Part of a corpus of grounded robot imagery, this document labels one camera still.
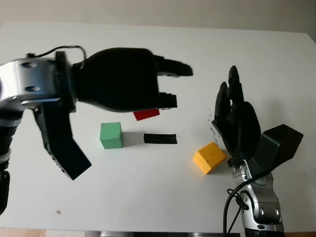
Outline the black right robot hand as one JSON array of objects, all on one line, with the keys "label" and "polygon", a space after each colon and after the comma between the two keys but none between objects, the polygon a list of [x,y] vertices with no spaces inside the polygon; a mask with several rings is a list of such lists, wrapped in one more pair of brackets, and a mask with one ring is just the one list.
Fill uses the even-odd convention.
[{"label": "black right robot hand", "polygon": [[215,103],[213,126],[231,156],[254,156],[261,136],[253,106],[245,101],[237,67],[231,66],[228,82],[222,82]]}]

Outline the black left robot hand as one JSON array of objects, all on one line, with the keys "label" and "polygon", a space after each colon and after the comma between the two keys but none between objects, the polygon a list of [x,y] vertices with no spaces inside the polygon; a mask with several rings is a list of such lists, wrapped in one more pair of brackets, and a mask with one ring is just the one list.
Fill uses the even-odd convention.
[{"label": "black left robot hand", "polygon": [[189,65],[144,48],[105,49],[72,65],[78,100],[120,113],[176,108],[176,95],[160,92],[158,77],[193,74]]}]

